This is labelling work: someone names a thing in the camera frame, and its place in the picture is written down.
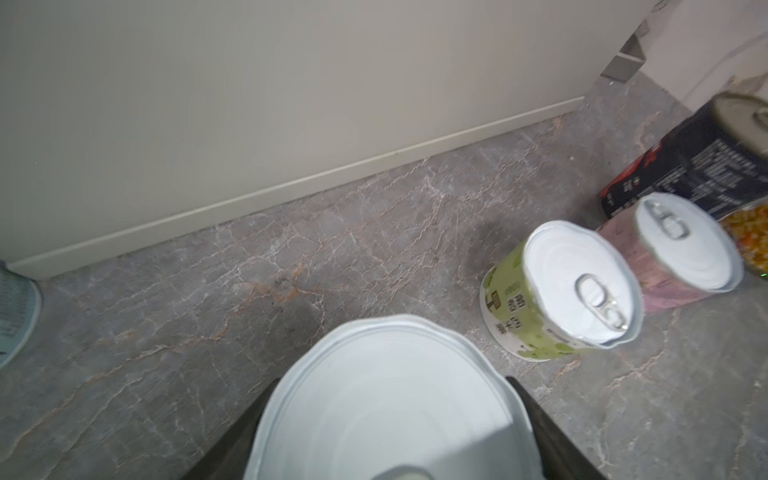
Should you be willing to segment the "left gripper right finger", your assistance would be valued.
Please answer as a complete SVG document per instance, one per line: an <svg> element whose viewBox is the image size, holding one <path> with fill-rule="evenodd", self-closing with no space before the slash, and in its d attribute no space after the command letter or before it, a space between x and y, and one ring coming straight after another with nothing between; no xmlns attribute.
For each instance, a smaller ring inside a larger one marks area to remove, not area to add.
<svg viewBox="0 0 768 480"><path fill-rule="evenodd" d="M606 477L557 426L522 384L511 376L506 380L521 397L531 420L544 477L551 480L605 480Z"/></svg>

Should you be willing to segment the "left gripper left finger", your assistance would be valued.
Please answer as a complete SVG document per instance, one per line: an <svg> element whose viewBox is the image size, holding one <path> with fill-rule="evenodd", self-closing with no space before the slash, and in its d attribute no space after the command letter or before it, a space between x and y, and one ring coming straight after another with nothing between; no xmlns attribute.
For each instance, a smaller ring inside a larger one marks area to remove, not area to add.
<svg viewBox="0 0 768 480"><path fill-rule="evenodd" d="M259 422L279 381L275 379L267 386L203 458L183 476L184 480L244 478Z"/></svg>

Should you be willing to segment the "pink label can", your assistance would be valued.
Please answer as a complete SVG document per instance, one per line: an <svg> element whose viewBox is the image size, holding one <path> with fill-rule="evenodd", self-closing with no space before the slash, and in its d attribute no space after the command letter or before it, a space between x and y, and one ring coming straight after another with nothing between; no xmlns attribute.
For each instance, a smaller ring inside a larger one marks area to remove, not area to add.
<svg viewBox="0 0 768 480"><path fill-rule="evenodd" d="M720 224L674 194L640 198L598 233L630 266L648 314L731 292L744 278L742 257Z"/></svg>
<svg viewBox="0 0 768 480"><path fill-rule="evenodd" d="M520 395L464 336L414 315L343 324L279 380L248 479L540 479Z"/></svg>

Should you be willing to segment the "green label can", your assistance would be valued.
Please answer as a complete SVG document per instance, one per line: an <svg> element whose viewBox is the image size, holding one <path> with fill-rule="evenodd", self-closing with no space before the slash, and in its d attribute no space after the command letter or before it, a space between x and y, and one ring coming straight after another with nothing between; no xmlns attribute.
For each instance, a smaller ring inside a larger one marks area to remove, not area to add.
<svg viewBox="0 0 768 480"><path fill-rule="evenodd" d="M562 220L537 227L486 273L479 307L493 338L530 362L632 342L645 316L640 283L619 251Z"/></svg>

